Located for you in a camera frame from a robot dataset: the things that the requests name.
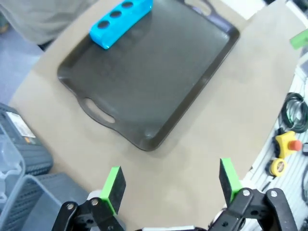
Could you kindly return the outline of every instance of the white label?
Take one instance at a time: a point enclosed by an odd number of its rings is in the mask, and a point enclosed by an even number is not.
[[[20,115],[17,115],[13,112],[6,112],[6,114],[9,116],[9,118],[22,136],[35,138],[35,135],[32,133],[32,131],[24,122],[24,120],[20,117]]]
[[[188,231],[194,230],[193,225],[190,226],[180,226],[180,227],[170,227],[170,228],[143,228],[142,231]]]

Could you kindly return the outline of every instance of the cable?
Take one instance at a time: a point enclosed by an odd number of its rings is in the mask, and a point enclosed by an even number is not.
[[[301,112],[301,118],[296,117],[298,110]],[[308,129],[308,106],[303,96],[294,92],[288,93],[281,109],[281,117],[283,123],[291,131],[305,132]]]

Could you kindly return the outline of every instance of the tray handle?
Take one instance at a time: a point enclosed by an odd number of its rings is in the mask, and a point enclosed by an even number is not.
[[[97,110],[100,110],[101,112],[107,114],[109,117],[111,117],[114,122],[109,122],[107,120],[105,120],[101,115],[99,115],[99,113],[96,113],[93,109],[91,109],[88,104],[87,104],[87,100],[91,100],[93,103],[94,101],[90,98],[77,98],[78,100],[78,103],[80,105],[80,107],[82,108],[82,110],[88,115],[90,116],[93,120],[95,120],[97,123],[107,127],[107,128],[111,128],[113,130],[116,130],[117,129],[117,123],[116,123],[116,120],[108,115],[107,113],[103,112],[101,109],[99,109],[97,106]]]
[[[198,14],[201,14],[203,17],[207,18],[210,22],[214,23],[220,27],[223,31],[229,32],[229,30],[234,29],[234,26],[221,17],[214,6],[208,0],[182,0],[185,5],[191,7]]]

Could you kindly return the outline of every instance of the white corrugated surface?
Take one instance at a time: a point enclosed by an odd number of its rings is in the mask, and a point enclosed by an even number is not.
[[[304,80],[306,75],[301,68],[297,68],[293,83],[290,88],[290,92],[298,92],[304,94]],[[267,163],[274,157],[274,146],[272,138],[275,135],[275,130],[279,128],[279,121],[277,119],[273,130],[271,131],[262,151],[255,160],[252,169],[247,173],[244,181],[252,181],[256,188],[261,190],[268,182],[271,181],[270,185],[265,191],[271,188],[281,188],[289,202],[291,211],[294,215],[297,227],[300,228],[304,218],[308,216],[308,206],[302,199],[302,178],[303,172],[308,164],[308,157],[302,155],[301,151],[297,152],[286,158],[288,163],[285,174],[280,178],[270,177],[266,174],[265,168]],[[296,137],[303,143],[308,142],[308,132],[297,134]],[[247,220],[244,230],[261,230],[257,221]]]

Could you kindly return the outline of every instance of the gray basket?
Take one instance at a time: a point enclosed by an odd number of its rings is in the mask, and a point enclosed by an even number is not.
[[[18,112],[0,103],[0,212],[4,212],[15,185],[25,174],[46,174],[52,165],[52,156]]]
[[[65,173],[26,175],[1,214],[0,231],[50,231],[64,202],[82,204],[88,195]]]

